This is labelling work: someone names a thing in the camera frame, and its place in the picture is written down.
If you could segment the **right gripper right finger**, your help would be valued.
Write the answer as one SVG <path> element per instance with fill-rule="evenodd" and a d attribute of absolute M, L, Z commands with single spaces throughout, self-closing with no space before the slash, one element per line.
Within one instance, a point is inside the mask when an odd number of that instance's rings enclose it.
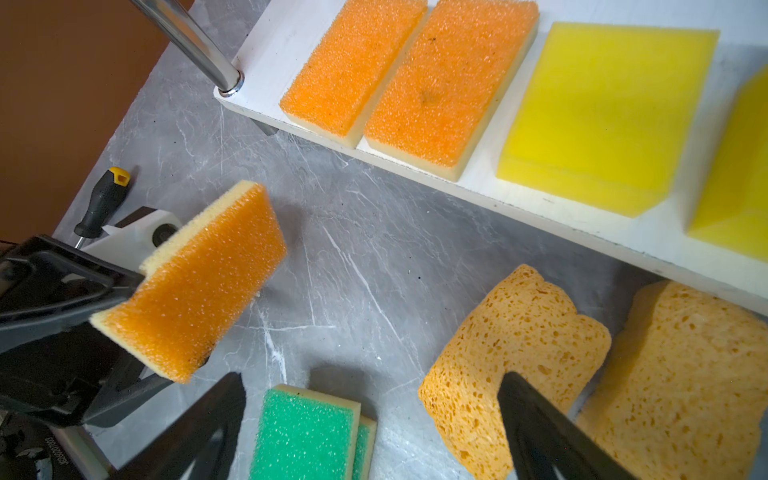
<path fill-rule="evenodd" d="M 497 399 L 519 479 L 633 477 L 520 374 L 504 376 Z"/>

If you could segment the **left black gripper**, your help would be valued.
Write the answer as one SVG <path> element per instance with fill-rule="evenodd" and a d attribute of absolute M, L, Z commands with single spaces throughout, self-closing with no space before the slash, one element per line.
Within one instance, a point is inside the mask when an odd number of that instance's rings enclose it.
<path fill-rule="evenodd" d="M 128 300 L 143 280 L 48 235 L 1 254 L 2 478 L 114 473 L 86 428 L 116 425 L 169 380 L 110 341 L 37 340 Z"/>

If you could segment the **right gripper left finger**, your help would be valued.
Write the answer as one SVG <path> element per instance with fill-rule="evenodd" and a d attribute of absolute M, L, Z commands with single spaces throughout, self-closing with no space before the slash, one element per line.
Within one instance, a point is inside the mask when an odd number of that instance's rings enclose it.
<path fill-rule="evenodd" d="M 226 374 L 113 479 L 226 479 L 246 406 L 242 375 Z"/>

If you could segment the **pale yellow sponge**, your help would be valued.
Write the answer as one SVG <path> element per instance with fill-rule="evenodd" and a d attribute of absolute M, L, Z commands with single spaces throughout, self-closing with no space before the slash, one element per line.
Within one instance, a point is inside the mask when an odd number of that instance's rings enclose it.
<path fill-rule="evenodd" d="M 266 187 L 241 180 L 142 262 L 130 299 L 90 323 L 158 375 L 186 383 L 286 254 Z"/>

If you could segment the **orange sponge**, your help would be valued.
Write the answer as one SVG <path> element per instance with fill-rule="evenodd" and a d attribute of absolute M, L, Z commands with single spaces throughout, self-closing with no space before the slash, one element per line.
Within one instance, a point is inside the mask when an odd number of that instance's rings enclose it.
<path fill-rule="evenodd" d="M 367 122 L 367 143 L 458 181 L 539 19 L 534 1 L 438 2 Z"/>
<path fill-rule="evenodd" d="M 293 122 L 357 146 L 425 1 L 347 1 L 279 102 Z"/>

